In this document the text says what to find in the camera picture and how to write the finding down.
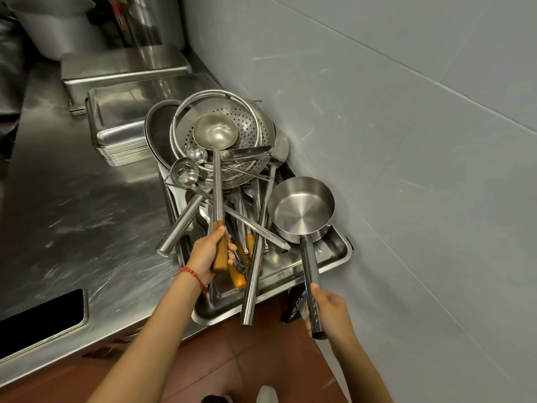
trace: stainless steel countertop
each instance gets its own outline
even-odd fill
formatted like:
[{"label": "stainless steel countertop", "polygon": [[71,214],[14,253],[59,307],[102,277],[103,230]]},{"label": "stainless steel countertop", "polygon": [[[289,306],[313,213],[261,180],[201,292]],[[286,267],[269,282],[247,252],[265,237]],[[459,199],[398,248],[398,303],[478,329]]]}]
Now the stainless steel countertop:
[{"label": "stainless steel countertop", "polygon": [[[155,252],[169,228],[152,159],[110,167],[72,117],[57,64],[30,74],[0,213],[0,319],[82,287],[85,325],[0,364],[0,386],[135,329],[179,266]],[[202,330],[191,323],[184,338]]]}]

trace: finger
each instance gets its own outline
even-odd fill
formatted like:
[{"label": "finger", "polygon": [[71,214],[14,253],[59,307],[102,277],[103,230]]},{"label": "finger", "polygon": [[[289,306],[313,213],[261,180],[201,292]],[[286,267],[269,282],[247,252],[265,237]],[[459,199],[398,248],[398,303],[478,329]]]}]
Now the finger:
[{"label": "finger", "polygon": [[322,290],[318,284],[312,283],[312,294],[315,301],[319,304],[319,307],[322,308],[323,305],[329,304],[330,300],[328,299],[328,291]]},{"label": "finger", "polygon": [[218,241],[224,236],[225,233],[225,226],[219,227],[217,230],[212,232],[208,237],[207,240],[209,240],[211,243],[216,245]]}]

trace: white shoe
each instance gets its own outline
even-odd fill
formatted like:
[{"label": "white shoe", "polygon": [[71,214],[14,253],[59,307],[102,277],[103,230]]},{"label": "white shoe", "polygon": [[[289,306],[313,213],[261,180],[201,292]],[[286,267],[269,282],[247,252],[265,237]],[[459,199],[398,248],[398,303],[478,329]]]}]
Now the white shoe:
[{"label": "white shoe", "polygon": [[278,403],[278,395],[272,386],[262,386],[257,395],[257,403]]}]

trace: saucepan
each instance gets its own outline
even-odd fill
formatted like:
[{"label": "saucepan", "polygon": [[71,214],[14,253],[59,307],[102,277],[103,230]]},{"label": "saucepan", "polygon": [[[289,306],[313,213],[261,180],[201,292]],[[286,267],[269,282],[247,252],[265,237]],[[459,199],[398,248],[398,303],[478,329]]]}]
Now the saucepan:
[{"label": "saucepan", "polygon": [[332,191],[311,177],[294,177],[280,183],[268,199],[268,214],[285,240],[300,244],[304,282],[308,298],[312,336],[325,339],[319,309],[312,295],[312,283],[321,284],[313,242],[332,225],[335,201]]}]

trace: stack of metal trays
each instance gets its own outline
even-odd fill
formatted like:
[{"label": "stack of metal trays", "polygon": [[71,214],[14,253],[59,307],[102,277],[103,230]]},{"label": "stack of metal trays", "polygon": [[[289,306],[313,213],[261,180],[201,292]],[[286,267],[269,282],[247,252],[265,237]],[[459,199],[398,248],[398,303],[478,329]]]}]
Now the stack of metal trays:
[{"label": "stack of metal trays", "polygon": [[161,100],[184,100],[215,88],[218,83],[201,72],[91,89],[86,107],[93,146],[113,167],[149,158],[143,131],[149,109]]},{"label": "stack of metal trays", "polygon": [[192,68],[173,45],[120,48],[100,53],[67,53],[62,56],[62,80],[72,115],[86,113],[88,91],[96,87],[190,74]]}]

